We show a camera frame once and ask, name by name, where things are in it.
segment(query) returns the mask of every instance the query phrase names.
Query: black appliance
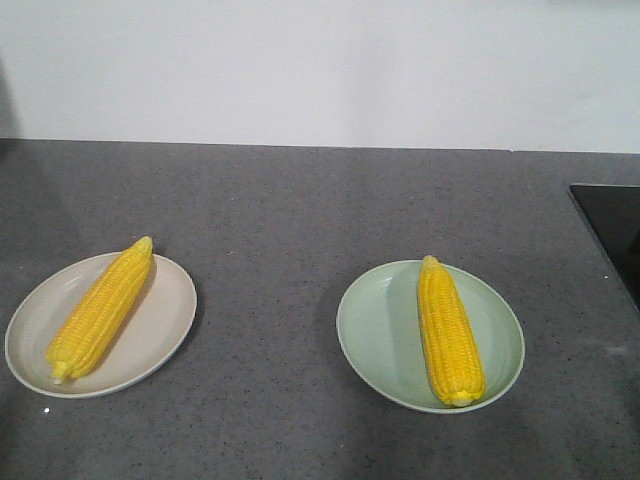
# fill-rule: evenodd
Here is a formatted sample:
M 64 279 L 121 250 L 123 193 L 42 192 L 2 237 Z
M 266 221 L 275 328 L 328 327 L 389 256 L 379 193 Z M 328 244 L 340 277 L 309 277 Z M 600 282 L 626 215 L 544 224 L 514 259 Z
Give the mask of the black appliance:
M 640 310 L 640 186 L 573 184 L 569 190 Z

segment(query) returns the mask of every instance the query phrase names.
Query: light green plate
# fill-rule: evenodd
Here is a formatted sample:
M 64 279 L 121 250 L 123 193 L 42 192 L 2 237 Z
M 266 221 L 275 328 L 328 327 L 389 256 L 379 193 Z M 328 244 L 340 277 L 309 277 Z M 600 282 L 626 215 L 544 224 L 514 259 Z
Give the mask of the light green plate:
M 524 363 L 524 336 L 498 293 L 482 280 L 445 265 L 467 310 L 487 380 L 485 396 L 467 407 L 440 402 L 429 386 L 418 320 L 422 262 L 387 263 L 360 276 L 338 308 L 337 329 L 351 366 L 376 391 L 405 407 L 462 413 L 489 405 L 514 384 Z

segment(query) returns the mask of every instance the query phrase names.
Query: white plate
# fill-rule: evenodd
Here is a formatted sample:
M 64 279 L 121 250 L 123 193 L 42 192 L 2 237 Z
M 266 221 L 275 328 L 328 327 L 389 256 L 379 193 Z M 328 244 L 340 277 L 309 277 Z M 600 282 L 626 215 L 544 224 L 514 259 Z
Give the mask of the white plate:
M 55 385 L 45 350 L 73 307 L 119 253 L 88 258 L 41 283 L 20 304 L 5 336 L 11 372 L 24 385 L 53 397 L 86 398 L 113 393 L 153 373 L 184 340 L 196 311 L 187 272 L 154 255 L 149 278 L 111 349 L 86 377 Z

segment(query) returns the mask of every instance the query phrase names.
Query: gray countertop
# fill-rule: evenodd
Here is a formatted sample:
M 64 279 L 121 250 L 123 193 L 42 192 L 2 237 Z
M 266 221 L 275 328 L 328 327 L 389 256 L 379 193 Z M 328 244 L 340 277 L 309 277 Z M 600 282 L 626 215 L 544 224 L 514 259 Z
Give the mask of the gray countertop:
M 640 316 L 572 182 L 640 184 L 640 157 L 0 141 L 4 329 L 48 276 L 144 234 L 199 298 L 176 355 L 118 393 L 47 397 L 0 368 L 0 477 L 636 477 Z M 520 379 L 486 408 L 409 410 L 340 350 L 349 284 L 426 253 L 522 325 Z

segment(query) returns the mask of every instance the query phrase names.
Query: yellow corn cob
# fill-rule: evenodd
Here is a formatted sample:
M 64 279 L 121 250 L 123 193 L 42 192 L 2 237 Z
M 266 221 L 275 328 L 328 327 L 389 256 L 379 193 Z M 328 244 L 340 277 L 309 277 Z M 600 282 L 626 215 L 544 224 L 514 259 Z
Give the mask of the yellow corn cob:
M 143 237 L 118 255 L 73 309 L 47 348 L 54 383 L 87 375 L 102 358 L 147 278 L 152 249 Z
M 420 331 L 429 381 L 448 405 L 464 407 L 485 392 L 480 355 L 464 305 L 449 272 L 432 256 L 418 282 Z

